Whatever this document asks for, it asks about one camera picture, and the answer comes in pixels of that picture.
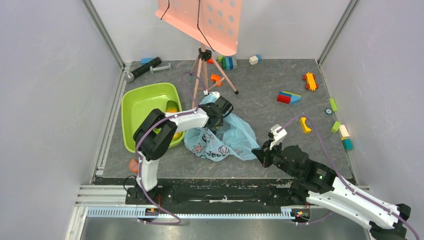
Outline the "light blue cartoon plastic bag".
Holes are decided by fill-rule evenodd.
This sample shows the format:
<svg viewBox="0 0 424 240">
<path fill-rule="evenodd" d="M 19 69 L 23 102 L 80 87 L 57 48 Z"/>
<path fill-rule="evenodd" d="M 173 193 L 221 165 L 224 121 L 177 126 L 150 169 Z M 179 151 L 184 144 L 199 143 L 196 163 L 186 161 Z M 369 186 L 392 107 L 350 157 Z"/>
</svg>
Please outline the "light blue cartoon plastic bag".
<svg viewBox="0 0 424 240">
<path fill-rule="evenodd" d="M 197 157 L 219 162 L 228 156 L 242 161 L 256 159 L 253 149 L 259 148 L 257 137 L 251 126 L 234 113 L 223 119 L 223 126 L 216 133 L 206 127 L 185 131 L 185 147 Z"/>
</svg>

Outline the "green orange fake mango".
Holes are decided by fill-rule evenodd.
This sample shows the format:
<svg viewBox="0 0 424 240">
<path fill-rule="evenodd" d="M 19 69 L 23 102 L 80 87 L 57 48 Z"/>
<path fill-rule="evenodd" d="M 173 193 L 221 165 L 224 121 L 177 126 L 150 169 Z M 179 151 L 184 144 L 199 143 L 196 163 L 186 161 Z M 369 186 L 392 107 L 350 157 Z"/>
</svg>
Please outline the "green orange fake mango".
<svg viewBox="0 0 424 240">
<path fill-rule="evenodd" d="M 180 111 L 179 105 L 173 100 L 169 100 L 166 103 L 165 112 L 166 113 L 177 113 Z"/>
</svg>

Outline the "yellow fake lemon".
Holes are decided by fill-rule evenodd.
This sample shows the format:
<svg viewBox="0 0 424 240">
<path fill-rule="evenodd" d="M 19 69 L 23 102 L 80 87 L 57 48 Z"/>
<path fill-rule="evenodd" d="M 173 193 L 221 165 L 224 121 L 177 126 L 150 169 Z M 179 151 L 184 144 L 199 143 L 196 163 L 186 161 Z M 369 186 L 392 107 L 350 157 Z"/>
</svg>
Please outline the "yellow fake lemon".
<svg viewBox="0 0 424 240">
<path fill-rule="evenodd" d="M 183 135 L 183 132 L 178 132 L 173 135 L 173 140 L 178 140 Z"/>
</svg>

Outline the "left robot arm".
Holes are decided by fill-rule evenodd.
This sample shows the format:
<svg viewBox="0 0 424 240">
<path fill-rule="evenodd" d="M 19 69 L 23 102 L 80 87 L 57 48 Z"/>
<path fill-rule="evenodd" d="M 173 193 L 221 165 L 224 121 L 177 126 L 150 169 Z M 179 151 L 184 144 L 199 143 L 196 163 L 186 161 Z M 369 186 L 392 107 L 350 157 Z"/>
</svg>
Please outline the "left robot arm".
<svg viewBox="0 0 424 240">
<path fill-rule="evenodd" d="M 233 111 L 233 105 L 223 96 L 214 102 L 200 104 L 190 110 L 163 112 L 153 109 L 133 135 L 138 155 L 136 177 L 138 197 L 145 204 L 157 198 L 159 159 L 168 151 L 175 134 L 195 128 L 215 130 L 224 125 L 224 118 Z"/>
</svg>

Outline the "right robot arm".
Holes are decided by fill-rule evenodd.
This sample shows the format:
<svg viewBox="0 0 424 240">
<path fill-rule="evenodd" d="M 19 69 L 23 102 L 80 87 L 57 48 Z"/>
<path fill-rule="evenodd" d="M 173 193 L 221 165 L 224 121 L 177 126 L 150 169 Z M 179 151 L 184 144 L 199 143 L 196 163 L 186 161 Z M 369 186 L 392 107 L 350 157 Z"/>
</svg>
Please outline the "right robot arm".
<svg viewBox="0 0 424 240">
<path fill-rule="evenodd" d="M 295 205 L 312 204 L 344 216 L 368 230 L 375 240 L 406 239 L 411 208 L 390 204 L 338 176 L 327 165 L 310 159 L 298 145 L 279 144 L 251 151 L 264 168 L 276 166 L 293 177 L 288 196 Z"/>
</svg>

